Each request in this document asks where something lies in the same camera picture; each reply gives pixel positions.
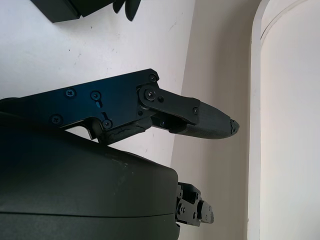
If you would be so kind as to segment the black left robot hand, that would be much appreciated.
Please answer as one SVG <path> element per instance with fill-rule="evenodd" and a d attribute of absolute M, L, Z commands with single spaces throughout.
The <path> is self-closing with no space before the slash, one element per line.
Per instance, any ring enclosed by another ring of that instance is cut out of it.
<path fill-rule="evenodd" d="M 112 8 L 116 14 L 119 13 L 122 6 L 125 8 L 125 15 L 127 19 L 132 22 L 136 16 L 141 0 L 115 0 Z"/>

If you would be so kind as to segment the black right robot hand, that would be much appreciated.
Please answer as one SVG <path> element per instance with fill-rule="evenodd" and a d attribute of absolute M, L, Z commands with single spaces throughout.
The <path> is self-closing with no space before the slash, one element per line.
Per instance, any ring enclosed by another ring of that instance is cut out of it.
<path fill-rule="evenodd" d="M 170 167 L 111 144 L 151 127 L 218 140 L 239 124 L 163 90 L 153 69 L 0 102 L 3 240 L 176 240 L 214 222 Z"/>

